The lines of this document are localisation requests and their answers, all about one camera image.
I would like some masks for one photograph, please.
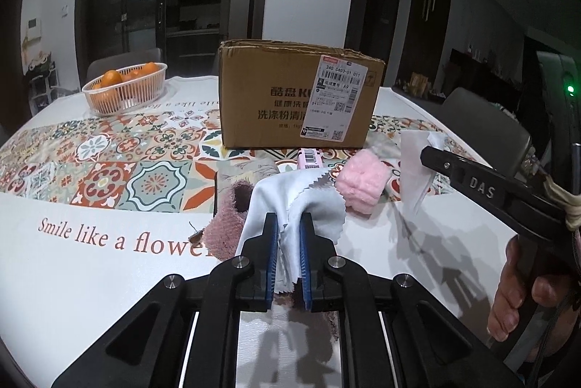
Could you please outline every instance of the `beige strap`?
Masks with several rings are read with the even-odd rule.
[[[564,190],[548,175],[544,188],[548,198],[565,210],[567,214],[565,224],[571,232],[575,232],[581,226],[581,195],[574,195]]]

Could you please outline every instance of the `finger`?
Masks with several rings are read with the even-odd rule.
[[[508,263],[500,274],[499,292],[504,295],[510,306],[516,310],[522,306],[527,296],[527,289],[522,282],[521,276]]]
[[[508,241],[505,252],[508,265],[516,268],[518,259],[521,257],[521,246],[518,244],[518,236],[514,236]]]
[[[503,328],[500,326],[500,322],[496,318],[494,311],[490,311],[486,330],[488,331],[488,334],[494,337],[498,342],[504,342],[508,338],[508,334],[506,334],[506,332],[504,332]]]
[[[510,306],[510,303],[504,295],[497,291],[495,302],[492,305],[492,311],[498,320],[500,327],[505,334],[510,334],[518,326],[518,311]]]
[[[572,279],[569,275],[545,275],[535,280],[531,291],[537,304],[554,308],[569,292]]]

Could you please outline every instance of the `screw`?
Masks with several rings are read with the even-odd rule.
[[[329,260],[327,262],[333,268],[341,268],[342,266],[345,266],[345,259],[342,256],[335,255],[329,257]]]
[[[414,279],[411,275],[408,274],[400,274],[396,277],[396,283],[401,286],[402,288],[409,288],[414,284]]]
[[[167,275],[167,277],[163,279],[163,285],[170,290],[177,288],[180,283],[181,279],[179,278],[179,275],[176,274]]]
[[[232,259],[232,265],[236,268],[244,268],[248,265],[251,261],[248,260],[248,257],[243,255],[237,255]]]

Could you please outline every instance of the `cardboard box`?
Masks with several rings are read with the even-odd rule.
[[[323,81],[320,78],[322,74],[317,75],[319,66],[327,65],[328,62],[336,63],[335,59],[352,62],[339,62],[339,65],[353,65],[346,67],[349,75],[357,75],[352,73],[351,68],[367,68],[367,73],[361,76],[362,85],[357,86],[355,104],[351,101],[350,107],[348,102],[345,109],[343,102],[338,103],[344,112],[349,110],[352,114],[350,123],[348,127],[344,125],[345,130],[341,133],[322,132],[325,139],[301,137],[301,133],[311,133],[304,128],[305,117],[312,119],[315,114],[314,106],[309,108],[311,94],[314,94],[315,101],[321,94],[331,94],[329,88],[339,84],[333,82],[330,87],[327,84],[327,90],[316,88],[316,92],[313,92],[315,78]],[[224,42],[220,46],[223,143],[228,148],[362,147],[384,67],[382,60],[341,48],[264,40]],[[350,79],[350,76],[339,76],[338,73],[334,76],[347,83],[359,81]],[[317,84],[325,88],[322,82]],[[333,112],[325,114],[331,117]],[[335,118],[345,115],[335,114]],[[331,135],[335,139],[341,138],[341,141],[329,140]]]

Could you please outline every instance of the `table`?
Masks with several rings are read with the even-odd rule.
[[[220,162],[257,156],[222,147],[218,112],[215,77],[172,78],[154,104],[106,120],[92,118],[74,95],[0,150],[0,336],[38,387],[50,386],[164,275],[193,278],[218,262],[187,237],[212,217]],[[371,127],[392,135],[443,130],[455,151],[486,163],[388,88],[379,91]],[[352,153],[325,150],[325,162]],[[280,169],[293,168],[296,150],[269,154]],[[370,274],[410,272],[484,338],[513,233],[459,193],[433,194],[407,222],[396,198],[369,218],[348,213],[337,252]],[[341,386],[338,344],[320,315],[283,306],[243,314],[236,380],[240,387]]]

